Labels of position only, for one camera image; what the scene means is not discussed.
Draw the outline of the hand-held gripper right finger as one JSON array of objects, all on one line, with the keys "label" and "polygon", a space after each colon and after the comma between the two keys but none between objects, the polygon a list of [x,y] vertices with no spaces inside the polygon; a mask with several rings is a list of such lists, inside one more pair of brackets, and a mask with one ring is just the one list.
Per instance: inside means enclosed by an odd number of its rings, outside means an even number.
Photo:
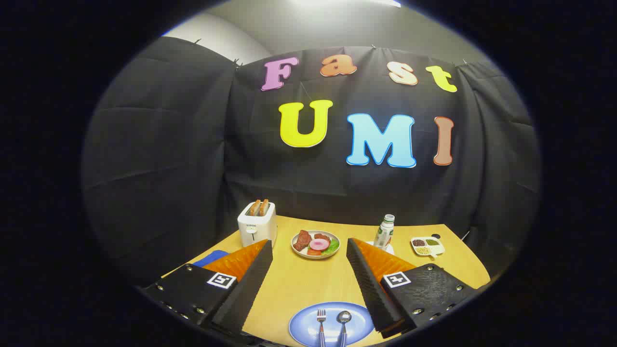
[{"label": "hand-held gripper right finger", "polygon": [[362,240],[348,239],[346,255],[383,338],[432,325],[477,294],[436,264],[417,267]]}]

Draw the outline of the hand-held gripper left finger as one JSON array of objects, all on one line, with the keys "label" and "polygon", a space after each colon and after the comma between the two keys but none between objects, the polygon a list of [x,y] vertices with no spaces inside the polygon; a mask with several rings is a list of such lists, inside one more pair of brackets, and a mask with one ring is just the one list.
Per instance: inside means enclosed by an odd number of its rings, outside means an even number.
[{"label": "hand-held gripper left finger", "polygon": [[240,334],[272,260],[272,241],[262,240],[205,266],[187,263],[144,292],[200,328]]}]

